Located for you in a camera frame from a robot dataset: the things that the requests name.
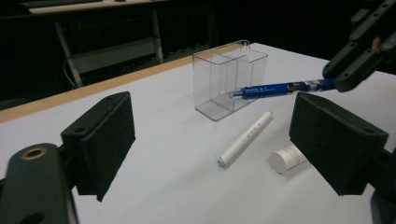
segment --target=clear plastic container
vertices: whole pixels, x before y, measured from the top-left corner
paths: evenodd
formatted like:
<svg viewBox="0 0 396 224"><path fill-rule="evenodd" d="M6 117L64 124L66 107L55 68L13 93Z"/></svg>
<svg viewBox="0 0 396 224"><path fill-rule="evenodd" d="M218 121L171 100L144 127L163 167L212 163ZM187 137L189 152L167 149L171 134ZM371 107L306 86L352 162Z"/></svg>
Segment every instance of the clear plastic container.
<svg viewBox="0 0 396 224"><path fill-rule="evenodd" d="M240 40L192 57L197 111L218 121L254 101L234 99L229 93L263 84L267 54L251 49L247 40Z"/></svg>

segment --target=blue pen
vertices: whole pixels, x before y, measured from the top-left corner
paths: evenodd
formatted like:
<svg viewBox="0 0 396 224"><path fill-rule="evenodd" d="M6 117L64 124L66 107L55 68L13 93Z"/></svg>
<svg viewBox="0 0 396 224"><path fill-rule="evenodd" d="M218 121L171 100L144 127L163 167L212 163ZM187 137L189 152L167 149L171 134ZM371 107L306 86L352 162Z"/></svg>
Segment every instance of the blue pen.
<svg viewBox="0 0 396 224"><path fill-rule="evenodd" d="M230 97L241 97L243 100L258 99L293 94L297 91L330 91L334 90L332 79L318 79L301 82L287 82L262 86L244 87L240 91L230 92Z"/></svg>

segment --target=transparent acrylic box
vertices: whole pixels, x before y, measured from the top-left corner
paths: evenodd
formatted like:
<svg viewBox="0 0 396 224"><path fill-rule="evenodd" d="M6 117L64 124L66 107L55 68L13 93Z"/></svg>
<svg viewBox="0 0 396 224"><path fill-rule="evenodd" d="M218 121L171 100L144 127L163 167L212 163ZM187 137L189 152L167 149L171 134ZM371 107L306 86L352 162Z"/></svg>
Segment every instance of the transparent acrylic box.
<svg viewBox="0 0 396 224"><path fill-rule="evenodd" d="M231 91L262 85L268 55L240 40L197 52L193 58L195 109L218 121L254 100L231 98Z"/></svg>

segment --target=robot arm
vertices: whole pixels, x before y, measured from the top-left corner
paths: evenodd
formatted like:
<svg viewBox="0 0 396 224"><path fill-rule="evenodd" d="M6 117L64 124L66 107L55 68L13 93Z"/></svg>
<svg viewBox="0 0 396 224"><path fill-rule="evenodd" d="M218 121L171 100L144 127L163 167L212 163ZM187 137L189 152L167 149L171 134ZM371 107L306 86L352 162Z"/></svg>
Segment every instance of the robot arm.
<svg viewBox="0 0 396 224"><path fill-rule="evenodd" d="M352 33L344 46L323 68L340 92L351 91L382 64L396 58L396 0L380 4L371 0L351 19ZM373 41L381 39L378 48Z"/></svg>

